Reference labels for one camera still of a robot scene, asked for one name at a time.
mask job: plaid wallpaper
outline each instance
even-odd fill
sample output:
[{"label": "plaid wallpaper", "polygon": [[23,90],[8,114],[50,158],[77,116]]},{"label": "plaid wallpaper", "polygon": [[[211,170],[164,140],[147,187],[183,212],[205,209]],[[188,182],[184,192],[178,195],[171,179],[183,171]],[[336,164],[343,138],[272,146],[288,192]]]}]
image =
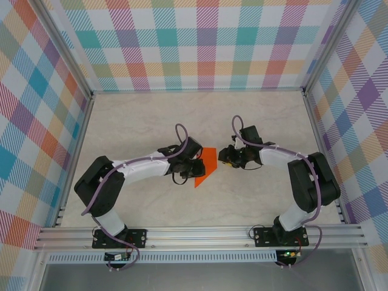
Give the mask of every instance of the plaid wallpaper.
[{"label": "plaid wallpaper", "polygon": [[105,91],[300,87],[341,2],[44,1],[91,86]]},{"label": "plaid wallpaper", "polygon": [[332,19],[332,22],[330,23],[329,25],[329,28],[326,30],[326,33],[318,47],[318,50],[316,51],[315,55],[314,55],[314,58],[313,58],[313,61],[311,62],[310,64],[310,67],[309,69],[307,70],[307,73],[303,79],[303,82],[302,82],[302,87],[305,87],[310,76],[311,76],[311,73],[313,72],[313,69],[315,68],[315,65],[316,65],[316,62],[319,60],[319,58],[322,56],[322,53],[326,47],[326,44],[328,42],[328,40],[330,39],[333,31],[334,31],[334,28],[335,26],[337,25],[338,21],[341,19],[341,16],[342,14],[344,13],[344,10],[346,8],[346,4],[349,2],[349,0],[341,0],[341,3]]},{"label": "plaid wallpaper", "polygon": [[312,94],[350,220],[388,283],[388,0],[363,1]]},{"label": "plaid wallpaper", "polygon": [[27,0],[0,1],[0,290],[20,290],[84,118],[81,93]]}]

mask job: black mounting plate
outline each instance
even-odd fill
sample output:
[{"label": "black mounting plate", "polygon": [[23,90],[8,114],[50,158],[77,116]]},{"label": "black mounting plate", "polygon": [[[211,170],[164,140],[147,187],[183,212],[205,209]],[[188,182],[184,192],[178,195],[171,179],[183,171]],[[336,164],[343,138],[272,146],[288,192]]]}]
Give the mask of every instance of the black mounting plate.
[{"label": "black mounting plate", "polygon": [[253,229],[253,238],[255,239],[256,247],[299,247],[299,242],[296,238],[301,241],[302,247],[309,245],[309,238],[307,237],[307,231],[305,227],[298,228],[297,231],[293,231],[293,237],[288,239],[284,244],[280,244],[272,230],[272,227],[255,227]]},{"label": "black mounting plate", "polygon": [[[109,238],[101,229],[94,232],[92,242],[93,249],[126,249],[127,246]],[[139,249],[146,247],[147,230],[146,229],[127,229],[125,241],[137,246]]]}]

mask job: purple cable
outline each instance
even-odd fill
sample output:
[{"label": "purple cable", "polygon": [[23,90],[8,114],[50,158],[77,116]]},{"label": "purple cable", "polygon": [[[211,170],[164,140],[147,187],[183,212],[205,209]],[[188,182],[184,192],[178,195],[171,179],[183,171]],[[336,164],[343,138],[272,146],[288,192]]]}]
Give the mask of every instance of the purple cable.
[{"label": "purple cable", "polygon": [[[311,171],[311,174],[313,175],[313,178],[314,178],[314,183],[315,183],[315,188],[316,188],[316,196],[317,196],[317,199],[318,199],[318,203],[317,203],[317,207],[316,207],[316,212],[315,212],[315,214],[314,214],[311,218],[309,218],[309,219],[303,221],[301,224],[303,225],[303,224],[305,224],[305,223],[307,223],[307,222],[310,222],[310,221],[315,220],[315,219],[318,217],[318,215],[319,215],[319,211],[321,210],[321,206],[322,206],[322,197],[321,197],[321,189],[320,189],[320,187],[319,187],[319,182],[318,182],[318,176],[317,176],[317,174],[315,173],[315,170],[314,170],[313,165],[311,164],[311,162],[310,162],[305,156],[301,155],[300,153],[295,153],[295,152],[293,152],[293,151],[291,151],[291,150],[283,149],[283,148],[281,148],[281,147],[274,147],[274,146],[270,146],[270,145],[264,145],[264,144],[254,144],[254,143],[252,143],[252,142],[248,142],[248,141],[244,140],[244,139],[241,137],[241,135],[240,135],[240,134],[237,132],[237,130],[236,130],[236,127],[235,127],[235,119],[236,119],[236,118],[238,118],[238,119],[240,120],[240,122],[241,122],[241,128],[242,128],[242,129],[244,128],[244,121],[243,121],[243,119],[241,118],[241,116],[239,116],[239,115],[235,115],[235,116],[233,117],[233,119],[232,119],[232,129],[233,129],[235,135],[236,135],[243,143],[245,143],[245,144],[247,144],[247,145],[249,145],[249,146],[251,145],[252,147],[261,147],[261,148],[263,148],[263,149],[280,150],[281,152],[284,152],[284,153],[288,153],[288,154],[291,154],[291,155],[296,155],[296,156],[298,156],[299,158],[303,159],[303,161],[307,164],[307,166],[309,167],[309,169],[310,169],[310,171]],[[302,264],[304,261],[306,261],[308,258],[310,258],[311,255],[318,249],[318,247],[319,247],[319,245],[321,244],[321,241],[322,241],[322,235],[323,235],[323,233],[322,233],[322,229],[321,229],[319,226],[306,226],[306,227],[315,227],[315,228],[317,228],[317,229],[319,230],[319,239],[318,239],[318,242],[317,242],[317,244],[315,245],[314,249],[313,249],[313,250],[311,251],[311,253],[308,255],[308,257],[305,258],[303,261],[294,264],[294,266],[300,265],[300,264]]]},{"label": "purple cable", "polygon": [[[295,266],[300,266],[300,265],[304,264],[315,253],[315,251],[318,249],[318,247],[319,247],[319,245],[321,244],[321,241],[322,241],[322,236],[323,236],[322,228],[320,228],[319,226],[306,226],[306,227],[314,227],[314,228],[319,230],[318,242],[316,243],[316,245],[315,245],[314,249],[311,251],[311,253],[309,253],[309,255],[304,260],[295,263],[293,265],[294,267]],[[286,264],[284,264],[282,262],[278,262],[278,263],[281,264],[282,266],[288,267],[288,265],[286,265]]]},{"label": "purple cable", "polygon": [[84,216],[86,213],[89,212],[89,210],[92,208],[93,204],[95,203],[95,201],[97,199],[97,196],[98,196],[99,192],[101,191],[101,188],[103,187],[103,185],[106,183],[106,181],[108,180],[110,175],[115,173],[118,169],[121,169],[122,167],[127,166],[129,164],[133,164],[134,162],[140,162],[140,161],[146,161],[146,160],[161,161],[161,160],[164,160],[164,159],[170,159],[170,158],[173,158],[175,156],[180,155],[184,151],[186,146],[187,146],[187,143],[189,141],[189,134],[187,133],[187,129],[182,124],[177,123],[175,125],[175,132],[176,132],[176,135],[178,136],[179,140],[181,140],[181,137],[179,136],[179,133],[178,133],[178,126],[183,128],[184,133],[186,135],[186,139],[184,141],[183,147],[178,152],[176,152],[176,153],[174,153],[174,154],[172,154],[170,156],[162,156],[162,157],[154,157],[154,158],[151,158],[149,156],[145,156],[145,157],[142,157],[142,158],[131,159],[130,161],[124,162],[124,163],[116,166],[114,169],[111,169],[111,171],[109,171],[108,174],[106,174],[105,177],[102,179],[102,181],[99,183],[99,185],[98,185],[98,187],[96,189],[96,192],[94,193],[94,195],[91,198],[89,204],[87,205],[85,210],[81,213],[81,215]]},{"label": "purple cable", "polygon": [[95,223],[97,223],[97,225],[100,227],[100,229],[102,230],[102,232],[105,233],[109,238],[111,238],[111,239],[113,239],[113,240],[115,240],[115,241],[117,241],[117,242],[119,242],[119,243],[125,244],[126,246],[129,246],[129,247],[135,249],[135,250],[137,251],[137,253],[138,253],[138,254],[136,255],[136,257],[135,257],[135,260],[133,260],[133,262],[130,262],[130,263],[126,264],[124,267],[122,267],[122,268],[120,268],[120,269],[113,268],[113,267],[110,265],[110,261],[108,262],[108,267],[109,267],[110,269],[116,269],[117,271],[122,271],[122,270],[128,269],[129,267],[133,266],[133,265],[137,262],[137,260],[140,258],[140,251],[139,251],[139,249],[137,248],[137,246],[134,246],[133,244],[131,244],[131,243],[129,243],[129,242],[122,241],[121,239],[115,238],[113,235],[111,235],[109,232],[107,232],[105,228],[103,228],[103,227],[101,226],[101,224],[98,222],[98,220],[97,220],[95,217],[92,216],[92,218],[93,218],[93,220],[95,221]]},{"label": "purple cable", "polygon": [[235,133],[235,135],[245,144],[249,145],[249,146],[252,146],[252,147],[261,147],[262,149],[271,149],[271,150],[279,150],[281,152],[284,152],[284,153],[288,153],[290,155],[295,155],[299,158],[301,158],[306,164],[307,166],[309,167],[310,171],[311,171],[311,174],[314,178],[314,183],[315,183],[315,188],[316,188],[316,197],[317,197],[317,200],[318,200],[318,203],[317,203],[317,206],[316,206],[316,212],[315,214],[309,218],[309,219],[306,219],[305,221],[303,221],[301,224],[305,224],[307,222],[310,222],[310,221],[313,221],[315,220],[318,215],[319,215],[319,212],[321,211],[321,206],[322,206],[322,197],[321,197],[321,189],[319,187],[319,182],[318,182],[318,176],[316,175],[315,173],[315,170],[313,168],[313,165],[311,164],[311,162],[303,155],[301,155],[300,153],[296,153],[296,152],[293,152],[291,150],[287,150],[287,149],[283,149],[281,147],[274,147],[272,145],[264,145],[264,144],[254,144],[252,142],[248,142],[246,140],[244,140],[241,135],[237,132],[236,130],[236,127],[235,127],[235,119],[238,118],[241,122],[241,128],[243,129],[244,128],[244,121],[243,119],[241,118],[241,116],[239,115],[235,115],[233,116],[232,118],[232,129]]},{"label": "purple cable", "polygon": [[[173,158],[173,157],[175,157],[175,156],[180,155],[180,154],[184,151],[184,149],[186,148],[186,146],[187,146],[187,143],[188,143],[188,141],[189,141],[189,134],[187,133],[187,129],[186,129],[182,124],[180,124],[180,123],[175,124],[175,132],[176,132],[176,135],[178,136],[178,139],[179,139],[179,141],[180,141],[181,143],[182,143],[182,141],[181,141],[181,137],[180,137],[179,132],[178,132],[178,126],[182,127],[182,129],[184,130],[184,134],[185,134],[185,136],[186,136],[186,138],[185,138],[185,140],[184,140],[184,144],[183,144],[182,148],[181,148],[179,151],[177,151],[176,153],[174,153],[174,154],[172,154],[172,155],[169,155],[169,156],[162,156],[162,157],[155,157],[155,158],[151,158],[151,157],[149,157],[149,156],[145,156],[145,157],[143,157],[143,158],[132,159],[132,160],[130,160],[130,161],[127,161],[127,162],[124,162],[124,163],[118,165],[117,167],[115,167],[114,169],[112,169],[111,171],[109,171],[108,174],[106,174],[105,177],[102,179],[102,181],[99,183],[99,186],[97,187],[96,192],[94,193],[94,195],[93,195],[93,197],[91,198],[91,200],[90,200],[88,206],[87,206],[86,209],[81,213],[81,215],[84,216],[86,213],[89,212],[90,208],[92,208],[94,202],[96,201],[96,198],[97,198],[97,196],[98,196],[98,193],[101,191],[102,186],[103,186],[103,185],[105,184],[105,182],[108,180],[109,176],[110,176],[111,174],[113,174],[115,171],[117,171],[118,169],[120,169],[120,168],[122,168],[122,167],[124,167],[124,166],[127,166],[127,165],[129,165],[129,164],[133,164],[134,162],[140,162],[140,161],[146,161],[146,160],[160,161],[160,160],[163,160],[163,159],[170,159],[170,158]],[[135,250],[137,251],[137,253],[138,253],[137,256],[136,256],[136,258],[135,258],[135,260],[134,260],[133,262],[130,262],[129,264],[126,264],[124,267],[122,267],[122,268],[120,268],[120,269],[117,269],[117,271],[119,271],[119,270],[125,270],[125,269],[128,269],[129,267],[133,266],[134,263],[136,263],[137,260],[140,258],[140,251],[139,251],[139,249],[138,249],[136,246],[134,246],[133,244],[129,243],[129,242],[122,241],[121,239],[115,238],[115,237],[114,237],[113,235],[111,235],[108,231],[106,231],[105,228],[103,228],[103,227],[101,226],[101,224],[98,222],[98,220],[97,220],[95,217],[92,216],[92,218],[93,218],[93,220],[95,221],[95,223],[97,223],[97,225],[100,226],[101,230],[102,230],[109,238],[111,238],[111,239],[113,239],[113,240],[115,240],[115,241],[117,241],[117,242],[119,242],[119,243],[121,243],[121,244],[125,244],[126,246],[129,246],[129,247],[135,249]]]}]

